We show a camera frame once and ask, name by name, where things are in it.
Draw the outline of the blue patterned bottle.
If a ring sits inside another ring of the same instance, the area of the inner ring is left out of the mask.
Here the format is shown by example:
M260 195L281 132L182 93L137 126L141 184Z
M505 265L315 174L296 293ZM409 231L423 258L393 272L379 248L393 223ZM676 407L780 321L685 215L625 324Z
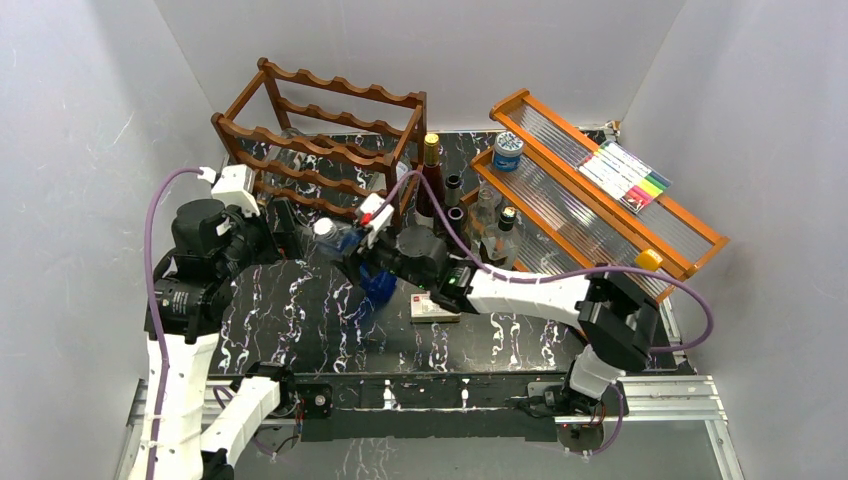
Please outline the blue patterned bottle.
M312 231L317 250L354 286L359 286L368 299L377 305L389 302L395 292L397 278L386 270L368 267L356 253L364 237L362 231L329 217L317 220Z

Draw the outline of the dark red wine bottle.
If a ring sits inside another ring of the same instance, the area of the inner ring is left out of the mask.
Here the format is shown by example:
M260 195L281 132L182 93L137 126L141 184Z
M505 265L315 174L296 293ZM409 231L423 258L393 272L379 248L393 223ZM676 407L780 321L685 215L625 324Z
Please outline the dark red wine bottle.
M424 137L424 159L416 194L414 218L418 225L433 229L438 217L436 211L444 204L444 180L441 168L440 138L436 133Z

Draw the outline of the dark bottle cream label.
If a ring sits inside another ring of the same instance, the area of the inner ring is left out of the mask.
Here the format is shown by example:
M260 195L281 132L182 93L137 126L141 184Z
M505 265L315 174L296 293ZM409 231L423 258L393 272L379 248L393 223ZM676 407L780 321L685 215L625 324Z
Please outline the dark bottle cream label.
M449 233L448 231L445 232L445 240L448 245L449 251L452 255L465 257L466 254L463 250L463 246L467 246L467 240L464 236L463 230L465 213L460 207L453 207L447 208L445 210L445 215L448 219L448 225L453 231L453 234Z

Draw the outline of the green wine bottle brown label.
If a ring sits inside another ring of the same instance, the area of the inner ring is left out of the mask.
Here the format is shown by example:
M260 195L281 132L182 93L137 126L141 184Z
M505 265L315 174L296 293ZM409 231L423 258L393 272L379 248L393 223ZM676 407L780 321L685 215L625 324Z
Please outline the green wine bottle brown label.
M461 203L462 184L462 178L458 174L451 174L445 179L444 205L446 208L459 206Z

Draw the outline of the clear glass bottle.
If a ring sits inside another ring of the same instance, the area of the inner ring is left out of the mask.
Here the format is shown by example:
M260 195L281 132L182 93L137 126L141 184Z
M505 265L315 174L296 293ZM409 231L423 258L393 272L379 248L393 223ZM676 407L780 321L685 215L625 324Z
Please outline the clear glass bottle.
M472 249L479 246L486 227L497 221L501 201L502 194L493 186L485 184L479 188L477 200L468 209L467 234Z

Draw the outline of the clear bottle gold label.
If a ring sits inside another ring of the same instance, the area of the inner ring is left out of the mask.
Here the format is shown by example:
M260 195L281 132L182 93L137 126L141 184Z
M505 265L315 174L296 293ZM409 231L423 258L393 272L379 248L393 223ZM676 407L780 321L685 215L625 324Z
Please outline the clear bottle gold label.
M515 207L506 206L497 221L484 229L479 254L485 264L513 269L521 245L521 236L515 228L517 213Z

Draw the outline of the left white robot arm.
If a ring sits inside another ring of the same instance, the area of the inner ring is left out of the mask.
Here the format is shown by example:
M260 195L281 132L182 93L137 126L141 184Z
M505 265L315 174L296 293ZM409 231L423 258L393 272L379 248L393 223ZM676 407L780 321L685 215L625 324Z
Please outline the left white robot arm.
M257 265L303 255L303 225L287 199L248 216L236 205L199 199L178 208L175 246L151 271L145 318L149 390L132 479L231 479L263 420L286 417L300 400L290 368L256 362L232 383L234 396L203 424L208 373L232 303L232 283Z

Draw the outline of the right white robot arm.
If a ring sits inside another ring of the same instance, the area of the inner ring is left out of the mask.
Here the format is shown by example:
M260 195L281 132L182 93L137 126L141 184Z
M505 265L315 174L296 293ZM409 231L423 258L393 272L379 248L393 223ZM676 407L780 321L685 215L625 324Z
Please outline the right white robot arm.
M398 237L356 228L334 263L354 284L376 273L392 274L453 313L514 313L581 330L587 345L563 387L565 405L577 414L598 406L608 385L649 365L659 306L623 272L570 272L553 280L478 266L450 254L431 231L412 227Z

